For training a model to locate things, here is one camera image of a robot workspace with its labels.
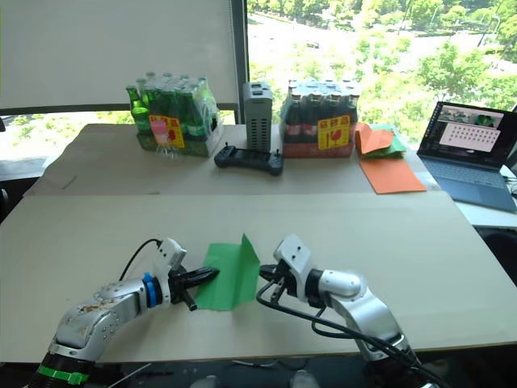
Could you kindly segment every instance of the laptop keyboard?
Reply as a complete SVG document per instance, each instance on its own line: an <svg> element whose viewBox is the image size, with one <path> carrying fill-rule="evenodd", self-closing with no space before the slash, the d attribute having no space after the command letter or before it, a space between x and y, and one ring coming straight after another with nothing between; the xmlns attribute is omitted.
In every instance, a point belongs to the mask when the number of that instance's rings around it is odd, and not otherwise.
<svg viewBox="0 0 517 388"><path fill-rule="evenodd" d="M439 178L459 180L460 182L482 184L492 188L505 188L506 184L498 172L483 171L475 168L446 164L427 159L427 170Z"/></svg>

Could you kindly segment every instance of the yellow label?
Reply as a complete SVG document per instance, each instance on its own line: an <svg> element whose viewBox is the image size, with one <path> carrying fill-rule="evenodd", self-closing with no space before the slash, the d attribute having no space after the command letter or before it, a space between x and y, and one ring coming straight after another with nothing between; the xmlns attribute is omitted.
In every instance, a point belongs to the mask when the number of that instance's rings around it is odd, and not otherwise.
<svg viewBox="0 0 517 388"><path fill-rule="evenodd" d="M317 122L317 147L319 150L343 147L349 142L350 116L339 116Z"/></svg>
<svg viewBox="0 0 517 388"><path fill-rule="evenodd" d="M185 148L185 139L183 139L183 132L181 132L181 123L176 117L149 115L149 120L164 121L169 133L169 146L177 148Z"/></svg>

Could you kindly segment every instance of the black controller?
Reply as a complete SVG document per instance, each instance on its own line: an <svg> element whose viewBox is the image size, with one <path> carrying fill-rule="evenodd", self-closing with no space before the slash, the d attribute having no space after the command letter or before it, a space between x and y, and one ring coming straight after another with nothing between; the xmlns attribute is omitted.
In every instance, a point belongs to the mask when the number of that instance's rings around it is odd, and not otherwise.
<svg viewBox="0 0 517 388"><path fill-rule="evenodd" d="M213 160L221 168L248 167L267 171L274 176L280 175L284 167L284 158L278 150L275 154L272 154L271 152L244 150L234 145L228 145L228 143Z"/></svg>

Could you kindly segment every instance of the white roller blind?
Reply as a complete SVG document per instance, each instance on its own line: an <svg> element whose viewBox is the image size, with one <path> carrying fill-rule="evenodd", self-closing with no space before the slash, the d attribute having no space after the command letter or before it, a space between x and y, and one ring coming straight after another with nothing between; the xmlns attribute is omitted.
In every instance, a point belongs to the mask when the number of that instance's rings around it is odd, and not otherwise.
<svg viewBox="0 0 517 388"><path fill-rule="evenodd" d="M0 0L0 108L127 103L157 74L207 76L237 103L229 0Z"/></svg>

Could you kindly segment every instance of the gray box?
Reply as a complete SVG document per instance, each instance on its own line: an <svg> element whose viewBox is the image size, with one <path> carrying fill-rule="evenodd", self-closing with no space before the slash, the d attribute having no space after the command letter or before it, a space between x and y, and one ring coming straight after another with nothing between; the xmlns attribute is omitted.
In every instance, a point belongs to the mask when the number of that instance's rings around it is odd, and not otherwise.
<svg viewBox="0 0 517 388"><path fill-rule="evenodd" d="M244 116L248 149L271 150L271 88L266 82L247 82L242 85Z"/></svg>

